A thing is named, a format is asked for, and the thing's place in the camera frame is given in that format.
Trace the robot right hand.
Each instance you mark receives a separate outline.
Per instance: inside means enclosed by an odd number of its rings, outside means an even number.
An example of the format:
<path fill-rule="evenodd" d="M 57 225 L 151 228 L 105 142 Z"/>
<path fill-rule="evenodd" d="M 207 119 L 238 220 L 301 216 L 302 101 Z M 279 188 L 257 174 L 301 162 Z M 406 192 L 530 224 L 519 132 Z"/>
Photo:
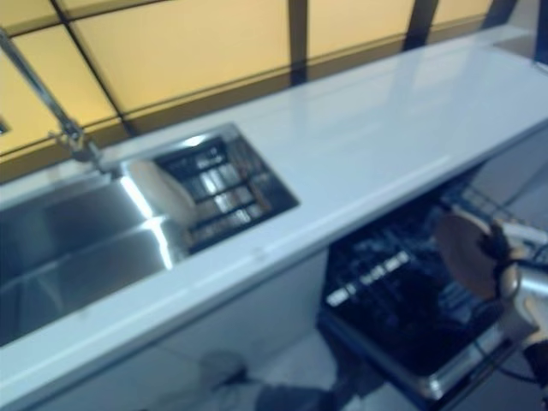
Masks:
<path fill-rule="evenodd" d="M 489 232 L 481 237 L 479 246 L 486 256 L 494 260 L 491 278 L 494 282 L 494 297 L 500 299 L 503 272 L 519 258 L 513 256 L 515 249 L 510 246 L 509 239 L 503 232 L 502 223 L 497 220 L 489 224 Z"/>

